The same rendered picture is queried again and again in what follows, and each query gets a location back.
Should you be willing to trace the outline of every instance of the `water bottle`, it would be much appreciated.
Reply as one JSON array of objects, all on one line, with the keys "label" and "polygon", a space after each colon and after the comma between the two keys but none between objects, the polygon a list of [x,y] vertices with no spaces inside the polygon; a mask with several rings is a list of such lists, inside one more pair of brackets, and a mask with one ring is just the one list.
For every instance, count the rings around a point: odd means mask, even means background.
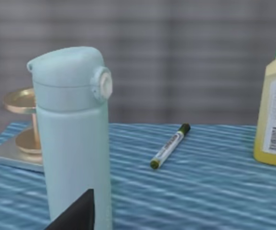
[{"label": "water bottle", "polygon": [[101,53],[70,47],[27,63],[51,221],[92,189],[95,230],[111,230],[108,99],[112,78]]}]

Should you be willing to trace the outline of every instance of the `gray wall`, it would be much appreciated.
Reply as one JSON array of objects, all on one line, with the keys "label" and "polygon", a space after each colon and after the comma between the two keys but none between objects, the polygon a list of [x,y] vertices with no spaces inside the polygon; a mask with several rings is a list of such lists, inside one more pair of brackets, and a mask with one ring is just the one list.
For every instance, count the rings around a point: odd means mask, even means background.
[{"label": "gray wall", "polygon": [[114,79],[112,122],[255,124],[275,56],[276,0],[0,0],[0,132],[26,62],[94,46]]}]

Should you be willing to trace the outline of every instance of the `table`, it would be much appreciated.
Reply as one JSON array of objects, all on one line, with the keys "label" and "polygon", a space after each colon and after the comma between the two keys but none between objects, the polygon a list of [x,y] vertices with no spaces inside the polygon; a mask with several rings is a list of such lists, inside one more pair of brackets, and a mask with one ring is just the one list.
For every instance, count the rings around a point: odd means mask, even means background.
[{"label": "table", "polygon": [[[28,123],[11,123],[0,144]],[[110,124],[115,230],[276,230],[276,167],[252,158],[255,127],[195,125],[157,171],[179,125]],[[0,165],[0,230],[49,224],[44,176]]]}]

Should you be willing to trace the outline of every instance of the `black object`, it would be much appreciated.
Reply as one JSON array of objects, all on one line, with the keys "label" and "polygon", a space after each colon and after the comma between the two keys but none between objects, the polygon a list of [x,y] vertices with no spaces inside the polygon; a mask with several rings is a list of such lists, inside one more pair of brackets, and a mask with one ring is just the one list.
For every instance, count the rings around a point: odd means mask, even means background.
[{"label": "black object", "polygon": [[45,230],[94,230],[94,191],[87,190]]}]

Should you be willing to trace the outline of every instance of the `gold round dish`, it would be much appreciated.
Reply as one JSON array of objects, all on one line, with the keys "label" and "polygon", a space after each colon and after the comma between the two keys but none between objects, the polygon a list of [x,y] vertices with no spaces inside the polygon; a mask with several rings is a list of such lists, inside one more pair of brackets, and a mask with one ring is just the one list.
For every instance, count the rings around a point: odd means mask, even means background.
[{"label": "gold round dish", "polygon": [[41,145],[35,141],[33,128],[27,129],[20,133],[15,139],[17,147],[29,154],[41,154]]},{"label": "gold round dish", "polygon": [[36,113],[36,102],[33,88],[25,88],[10,92],[4,97],[3,102],[5,108],[13,113]]}]

